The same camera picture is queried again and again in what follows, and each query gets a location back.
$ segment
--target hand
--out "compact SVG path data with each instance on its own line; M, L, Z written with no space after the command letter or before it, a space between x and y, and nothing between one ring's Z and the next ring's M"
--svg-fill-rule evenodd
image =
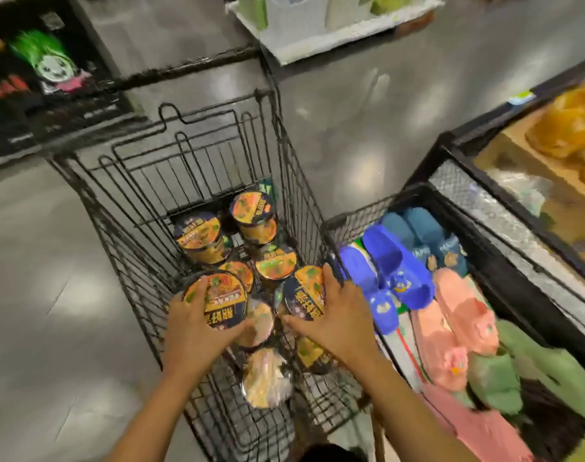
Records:
M365 360L380 355L371 310L352 280L346 280L341 287L329 264L324 264L323 273L324 315L313 321L289 315L283 320L297 333L327 349L354 374Z
M168 330L165 336L164 379L172 380L189 392L209 370L211 364L253 322L245 320L223 331L213 329L204 317L205 295L209 282L198 280L192 303L178 293L170 301Z

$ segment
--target price tag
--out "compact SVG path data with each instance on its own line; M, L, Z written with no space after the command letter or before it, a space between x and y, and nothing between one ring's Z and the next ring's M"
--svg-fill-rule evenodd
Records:
M519 92L518 94L513 95L512 97L509 97L508 102L511 105L523 105L524 103L527 103L530 100L534 100L535 98L536 96L532 91L526 90L524 92Z

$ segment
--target floor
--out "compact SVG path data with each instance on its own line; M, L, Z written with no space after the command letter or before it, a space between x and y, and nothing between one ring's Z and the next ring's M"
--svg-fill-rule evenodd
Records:
M444 0L427 29L276 69L326 217L396 192L446 129L585 59L585 0ZM122 74L242 45L222 0L81 1ZM249 92L255 64L136 95L196 108ZM158 367L76 195L34 158L0 171L0 460L97 461ZM169 461L202 460L185 423Z

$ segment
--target pink slipper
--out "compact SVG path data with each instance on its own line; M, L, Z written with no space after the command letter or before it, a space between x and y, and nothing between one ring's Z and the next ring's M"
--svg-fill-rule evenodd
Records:
M532 452L500 412L473 412L447 391L425 384L427 407L481 462L533 462Z
M410 311L420 361L429 379L447 390L466 387L468 352L448 327L438 302Z
M474 289L447 268L434 274L436 300L459 342L471 352L495 355L498 346L496 315L479 301Z

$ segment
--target white shelf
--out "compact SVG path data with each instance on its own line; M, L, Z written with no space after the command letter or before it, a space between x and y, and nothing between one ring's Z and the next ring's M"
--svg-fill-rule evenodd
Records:
M393 29L399 24L417 19L443 5L444 2L440 0L425 0L425 3L419 6L405 6L401 10L376 16L333 32L295 40L285 46L274 45L269 38L261 36L261 32L239 13L238 1L228 3L226 9L227 12L233 12L245 28L277 58L282 66L285 66L349 42L373 36L378 32Z

